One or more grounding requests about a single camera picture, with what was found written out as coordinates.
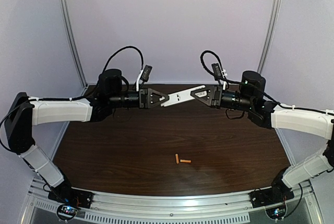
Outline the orange battery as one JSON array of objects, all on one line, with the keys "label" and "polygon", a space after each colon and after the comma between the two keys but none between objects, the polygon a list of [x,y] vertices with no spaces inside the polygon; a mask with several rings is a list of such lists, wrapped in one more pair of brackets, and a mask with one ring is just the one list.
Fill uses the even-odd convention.
[{"label": "orange battery", "polygon": [[175,160],[176,160],[176,164],[179,164],[180,160],[179,160],[178,154],[175,154]]},{"label": "orange battery", "polygon": [[192,162],[191,160],[185,160],[185,159],[180,160],[180,163],[191,163],[191,162]]}]

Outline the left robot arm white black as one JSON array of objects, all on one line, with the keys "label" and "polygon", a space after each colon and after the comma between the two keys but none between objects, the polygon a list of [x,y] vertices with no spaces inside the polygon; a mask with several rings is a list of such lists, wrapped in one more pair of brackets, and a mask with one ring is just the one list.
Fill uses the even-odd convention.
[{"label": "left robot arm white black", "polygon": [[117,108],[149,109],[169,100],[168,95],[148,88],[123,90],[125,80],[121,70],[107,69],[99,75],[91,97],[33,98],[20,92],[1,121],[8,142],[5,149],[30,165],[63,205],[72,204],[75,193],[64,173],[36,145],[32,127],[54,122],[100,122]]}]

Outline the white remote control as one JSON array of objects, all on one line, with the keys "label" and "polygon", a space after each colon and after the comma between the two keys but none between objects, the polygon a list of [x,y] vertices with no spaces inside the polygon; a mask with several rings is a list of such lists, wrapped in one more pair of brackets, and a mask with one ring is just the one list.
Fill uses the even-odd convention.
[{"label": "white remote control", "polygon": [[169,107],[169,106],[172,106],[172,105],[176,105],[176,104],[180,104],[180,103],[183,103],[183,102],[194,100],[195,98],[193,98],[190,95],[190,92],[193,91],[193,90],[199,89],[199,88],[203,88],[204,86],[205,85],[200,85],[200,86],[189,88],[189,89],[186,89],[186,90],[181,90],[181,91],[178,91],[178,92],[170,93],[170,94],[168,94],[169,97],[170,97],[169,101],[161,104],[161,107]]}]

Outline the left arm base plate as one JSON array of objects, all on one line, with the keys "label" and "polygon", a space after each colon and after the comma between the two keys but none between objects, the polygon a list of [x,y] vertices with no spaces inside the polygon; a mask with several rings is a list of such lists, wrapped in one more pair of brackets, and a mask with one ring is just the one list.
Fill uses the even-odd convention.
[{"label": "left arm base plate", "polygon": [[72,207],[89,209],[91,207],[93,193],[77,190],[65,185],[52,187],[47,198]]}]

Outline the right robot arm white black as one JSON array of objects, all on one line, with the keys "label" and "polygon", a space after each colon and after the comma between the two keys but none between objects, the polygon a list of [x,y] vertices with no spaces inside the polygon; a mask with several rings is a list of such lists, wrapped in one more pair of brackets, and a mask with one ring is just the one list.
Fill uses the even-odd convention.
[{"label": "right robot arm white black", "polygon": [[264,77],[248,70],[243,72],[236,92],[213,85],[194,90],[190,95],[211,108],[247,113],[248,119],[259,127],[289,129],[327,140],[325,147],[277,174],[267,198],[271,203],[278,204],[297,184],[333,171],[333,112],[284,105],[265,94],[265,84]]}]

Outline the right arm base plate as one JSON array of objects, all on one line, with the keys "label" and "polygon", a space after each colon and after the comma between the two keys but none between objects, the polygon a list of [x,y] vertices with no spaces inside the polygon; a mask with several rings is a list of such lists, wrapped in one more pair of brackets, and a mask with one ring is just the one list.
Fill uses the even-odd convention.
[{"label": "right arm base plate", "polygon": [[283,203],[285,200],[293,199],[294,193],[291,190],[280,192],[273,188],[255,189],[249,193],[253,208]]}]

